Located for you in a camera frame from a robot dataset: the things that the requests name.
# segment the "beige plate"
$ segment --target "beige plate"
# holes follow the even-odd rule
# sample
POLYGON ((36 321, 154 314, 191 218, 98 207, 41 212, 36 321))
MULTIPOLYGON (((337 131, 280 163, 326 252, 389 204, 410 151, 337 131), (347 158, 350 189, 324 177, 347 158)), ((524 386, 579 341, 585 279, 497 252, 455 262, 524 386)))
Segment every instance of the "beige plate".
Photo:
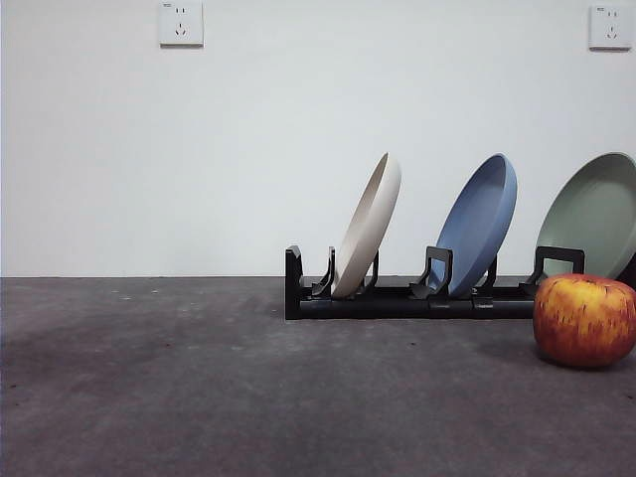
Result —
POLYGON ((346 298, 356 291, 380 248, 398 200, 401 171, 385 154, 360 199, 345 238, 336 250, 333 298, 346 298))

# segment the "yellow-red apple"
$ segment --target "yellow-red apple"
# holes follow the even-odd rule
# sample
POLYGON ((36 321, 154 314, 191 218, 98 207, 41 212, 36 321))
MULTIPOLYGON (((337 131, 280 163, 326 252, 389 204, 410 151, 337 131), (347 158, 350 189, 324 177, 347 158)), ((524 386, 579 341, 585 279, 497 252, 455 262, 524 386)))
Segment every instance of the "yellow-red apple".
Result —
POLYGON ((636 292, 600 276, 551 276, 537 291, 533 322, 539 347, 555 361, 611 365, 636 344, 636 292))

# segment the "dish rack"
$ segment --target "dish rack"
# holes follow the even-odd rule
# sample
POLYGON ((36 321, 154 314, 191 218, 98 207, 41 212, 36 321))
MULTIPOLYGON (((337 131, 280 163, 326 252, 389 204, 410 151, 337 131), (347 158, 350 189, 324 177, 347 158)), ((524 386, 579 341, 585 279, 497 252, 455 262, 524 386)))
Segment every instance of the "dish rack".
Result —
POLYGON ((513 277, 500 277, 504 280, 499 281, 513 281, 514 284, 496 285, 495 257, 479 286, 466 296, 453 298, 448 296, 453 251, 429 246, 426 248, 425 269, 420 277, 379 279, 380 255, 377 253, 371 277, 363 279, 358 290, 346 299, 333 299, 331 285, 335 276, 335 248, 329 247, 325 275, 319 281, 311 282, 309 277, 303 276, 300 248, 293 245, 285 251, 285 319, 528 319, 533 317, 535 294, 538 281, 544 274, 546 259, 570 262, 574 273, 584 271, 583 250, 538 246, 534 271, 527 280, 515 283, 513 277), (427 284, 433 260, 444 265, 443 278, 435 289, 427 284))

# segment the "green plate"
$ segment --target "green plate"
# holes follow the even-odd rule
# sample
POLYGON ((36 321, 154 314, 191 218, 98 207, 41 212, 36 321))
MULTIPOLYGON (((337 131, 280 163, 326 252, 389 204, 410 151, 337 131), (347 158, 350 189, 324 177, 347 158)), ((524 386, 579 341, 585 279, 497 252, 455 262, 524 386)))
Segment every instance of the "green plate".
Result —
MULTIPOLYGON (((580 248, 585 272, 615 278, 636 252, 636 164, 622 153, 588 162, 558 193, 537 245, 580 248)), ((546 275, 571 272, 547 260, 546 275)))

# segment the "wall outlet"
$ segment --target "wall outlet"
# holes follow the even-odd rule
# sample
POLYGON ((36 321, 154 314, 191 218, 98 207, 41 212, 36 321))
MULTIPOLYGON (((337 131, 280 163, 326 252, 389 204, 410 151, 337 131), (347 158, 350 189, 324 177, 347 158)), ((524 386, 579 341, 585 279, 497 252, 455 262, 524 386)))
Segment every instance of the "wall outlet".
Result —
POLYGON ((159 44, 162 47, 203 47, 203 2, 159 5, 159 44))
POLYGON ((632 7, 593 5, 589 8, 589 48, 591 50, 630 50, 633 39, 632 7))

